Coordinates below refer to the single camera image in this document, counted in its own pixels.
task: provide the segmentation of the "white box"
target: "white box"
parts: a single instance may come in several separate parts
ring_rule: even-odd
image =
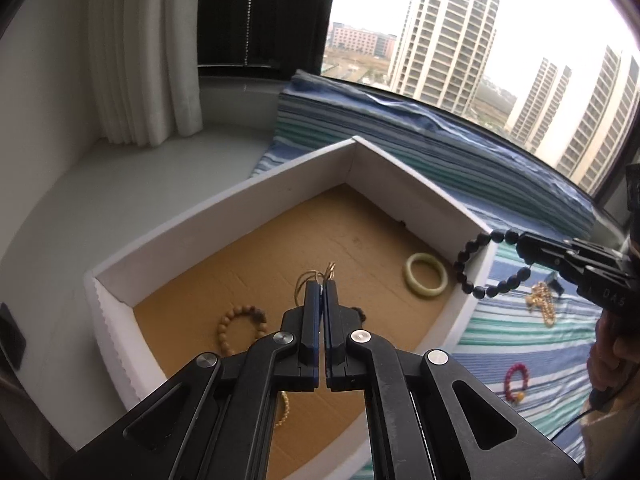
[[[133,314],[133,307],[165,283],[293,206],[339,184],[348,184],[389,216],[406,223],[441,256],[455,261],[468,240],[488,227],[430,180],[359,137],[301,156],[246,180],[162,224],[85,274],[102,358],[130,410],[160,386],[160,369]],[[495,244],[467,264],[484,284]],[[478,300],[456,287],[415,349],[452,351]],[[314,459],[291,474],[297,479],[345,479],[369,455],[362,413]]]

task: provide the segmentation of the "wooden bead bracelet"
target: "wooden bead bracelet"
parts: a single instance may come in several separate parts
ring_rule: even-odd
[[[263,310],[255,308],[253,305],[233,307],[233,309],[229,310],[224,316],[222,316],[220,323],[218,324],[218,343],[220,345],[220,349],[226,356],[231,356],[236,353],[236,351],[231,348],[231,345],[226,338],[226,329],[228,328],[229,323],[231,323],[236,317],[240,316],[251,317],[251,320],[256,326],[256,340],[264,337],[267,333],[267,315]],[[275,423],[276,428],[281,426],[289,416],[289,397],[285,392],[280,392],[280,398],[282,399],[284,410],[280,419]]]
[[[511,376],[520,372],[522,374],[522,391],[513,395],[511,393]],[[504,398],[509,402],[522,402],[525,397],[525,390],[529,387],[529,371],[527,367],[522,363],[514,364],[509,370],[507,370],[507,374],[504,376]]]
[[[482,300],[485,295],[489,298],[494,298],[500,293],[509,292],[515,290],[520,286],[521,282],[528,280],[531,276],[530,267],[521,267],[516,274],[508,277],[506,280],[502,280],[498,285],[491,285],[487,288],[483,286],[474,286],[473,282],[470,282],[465,274],[465,264],[471,258],[471,255],[478,251],[480,247],[488,245],[489,242],[494,241],[499,244],[501,242],[507,242],[509,245],[515,245],[518,243],[520,235],[509,229],[507,232],[494,230],[490,235],[487,233],[480,233],[475,240],[470,240],[465,245],[465,250],[458,253],[458,259],[453,264],[453,268],[456,271],[456,280],[462,284],[462,292],[465,294],[473,294],[478,300]]]

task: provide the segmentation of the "red bead bracelet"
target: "red bead bracelet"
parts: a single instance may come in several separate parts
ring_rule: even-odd
[[[522,373],[522,391],[515,394],[515,396],[511,393],[511,376],[516,373]],[[504,397],[509,402],[521,402],[524,399],[524,391],[529,386],[529,371],[527,367],[522,363],[514,364],[509,370],[507,370],[507,374],[504,376]]]

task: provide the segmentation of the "apartment building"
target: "apartment building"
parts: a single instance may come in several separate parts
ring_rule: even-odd
[[[411,0],[390,64],[392,91],[462,115],[495,37],[500,0]]]
[[[638,52],[607,45],[599,65],[574,74],[536,155],[583,190],[594,191],[630,127],[638,78]]]
[[[516,101],[507,119],[509,140],[536,151],[558,111],[571,74],[569,67],[560,73],[546,57],[542,59],[529,93]]]
[[[396,45],[396,37],[393,34],[371,32],[343,23],[334,23],[330,44],[335,48],[390,59]]]

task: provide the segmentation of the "blue striped fabric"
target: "blue striped fabric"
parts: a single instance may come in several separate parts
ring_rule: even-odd
[[[588,236],[590,201],[543,164],[535,165],[476,131],[452,124],[419,104],[380,98],[316,76],[297,74],[282,92],[274,141],[254,174],[345,138],[360,135],[434,180],[492,228],[564,238]],[[514,248],[502,245],[487,285],[523,265]],[[454,357],[504,398],[504,375],[521,362],[529,369],[529,389],[515,409],[551,437],[582,409],[590,391],[586,359],[600,309],[562,285],[556,324],[548,328],[540,311],[524,297],[548,274],[532,276],[509,294],[478,303]],[[514,378],[516,389],[519,380]],[[556,442],[574,460],[584,456],[579,425]],[[370,462],[353,478],[373,478]]]

